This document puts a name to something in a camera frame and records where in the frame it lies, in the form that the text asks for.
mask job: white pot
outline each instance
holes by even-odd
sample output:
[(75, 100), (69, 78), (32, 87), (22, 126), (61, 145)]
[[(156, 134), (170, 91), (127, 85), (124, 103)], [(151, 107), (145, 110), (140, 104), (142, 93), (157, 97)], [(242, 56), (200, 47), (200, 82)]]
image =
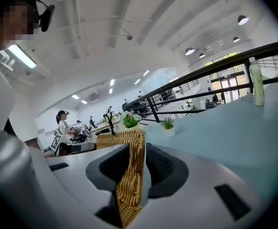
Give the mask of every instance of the white pot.
[(163, 129), (163, 131), (164, 131), (164, 133), (165, 133), (165, 135), (166, 135), (167, 137), (170, 137), (170, 136), (174, 136), (174, 135), (175, 135), (175, 128), (174, 128), (174, 127), (171, 128), (171, 129), (169, 129), (169, 130)]
[(137, 125), (135, 125), (134, 127), (131, 127), (131, 128), (125, 127), (125, 130), (132, 130), (132, 129), (142, 129), (142, 125), (140, 123), (138, 123)]

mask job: black headset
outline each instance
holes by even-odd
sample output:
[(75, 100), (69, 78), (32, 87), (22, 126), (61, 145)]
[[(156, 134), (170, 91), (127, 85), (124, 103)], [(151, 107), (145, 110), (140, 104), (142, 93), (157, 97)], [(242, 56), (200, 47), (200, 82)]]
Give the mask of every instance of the black headset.
[[(34, 14), (34, 29), (40, 27), (42, 32), (47, 31), (52, 20), (55, 6), (54, 5), (48, 6), (40, 0), (22, 0), (22, 1), (28, 3), (36, 10), (36, 13)], [(38, 14), (37, 5), (36, 5), (37, 1), (42, 3), (46, 7), (45, 11), (41, 15)]]

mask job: railing post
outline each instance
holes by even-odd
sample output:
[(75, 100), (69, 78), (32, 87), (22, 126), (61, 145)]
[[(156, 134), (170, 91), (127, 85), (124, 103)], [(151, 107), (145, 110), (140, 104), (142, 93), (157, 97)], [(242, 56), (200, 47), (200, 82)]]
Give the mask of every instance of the railing post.
[(249, 59), (247, 59), (247, 61), (244, 63), (244, 65), (245, 65), (245, 70), (246, 70), (248, 80), (250, 83), (250, 93), (253, 93), (253, 81), (252, 81), (252, 78), (250, 77), (250, 73), (249, 73), (249, 67), (250, 67)]
[(154, 97), (152, 96), (151, 98), (152, 98), (153, 104), (155, 104)]
[(156, 113), (156, 111), (154, 109), (154, 106), (152, 105), (152, 101), (150, 100), (150, 97), (147, 97), (147, 101), (148, 101), (148, 103), (150, 105), (150, 109), (151, 109), (151, 111), (152, 111), (152, 113), (153, 113), (153, 115), (155, 117), (155, 120), (157, 121), (157, 123), (159, 123), (160, 120), (159, 120), (158, 115), (157, 115), (157, 113)]

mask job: wicker basket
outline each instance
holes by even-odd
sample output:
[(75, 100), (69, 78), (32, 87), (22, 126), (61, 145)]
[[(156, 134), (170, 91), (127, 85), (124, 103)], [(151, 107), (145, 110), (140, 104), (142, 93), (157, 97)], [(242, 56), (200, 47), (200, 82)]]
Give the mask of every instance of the wicker basket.
[(141, 212), (142, 181), (145, 155), (145, 137), (140, 129), (101, 134), (96, 141), (96, 149), (118, 144), (129, 144), (129, 166), (117, 185), (117, 202), (122, 228), (126, 228)]

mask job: white ceiling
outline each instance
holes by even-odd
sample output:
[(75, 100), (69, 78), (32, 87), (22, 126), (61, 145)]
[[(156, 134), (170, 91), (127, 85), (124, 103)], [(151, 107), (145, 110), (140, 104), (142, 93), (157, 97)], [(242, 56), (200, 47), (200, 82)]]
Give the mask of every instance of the white ceiling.
[[(22, 47), (46, 68), (44, 71), (49, 71), (46, 81), (76, 81), (86, 74), (86, 85), (74, 92), (109, 77), (146, 69), (187, 67), (203, 60), (198, 55), (210, 45), (213, 50), (207, 56), (220, 53), (236, 45), (232, 42), (234, 36), (240, 38), (238, 43), (250, 39), (265, 9), (259, 0), (42, 1), (56, 7), (52, 24), (47, 32), (22, 42)], [(250, 20), (239, 26), (237, 18), (242, 14)], [(131, 41), (126, 40), (128, 34), (133, 36)], [(219, 41), (224, 41), (224, 45), (219, 46)], [(187, 47), (196, 52), (185, 56)], [(46, 85), (46, 81), (41, 81), (41, 85)], [(36, 92), (51, 93), (42, 87)], [(65, 96), (52, 98), (49, 105), (70, 94), (66, 91)]]
[[(79, 93), (76, 93), (76, 96), (79, 99), (74, 99), (73, 97), (68, 97), (67, 99), (61, 102), (62, 105), (71, 108), (77, 108), (83, 103), (82, 100), (85, 100), (89, 103), (89, 100), (93, 96), (99, 96), (100, 99), (104, 99), (110, 96), (114, 96), (116, 94), (123, 93), (132, 88), (139, 87), (151, 74), (153, 71), (149, 71), (145, 76), (143, 76), (144, 72), (139, 72), (131, 75), (122, 76), (120, 78), (115, 79), (114, 85), (110, 86), (110, 81), (103, 82), (93, 87), (89, 87)], [(112, 88), (113, 92), (109, 94), (109, 89)]]

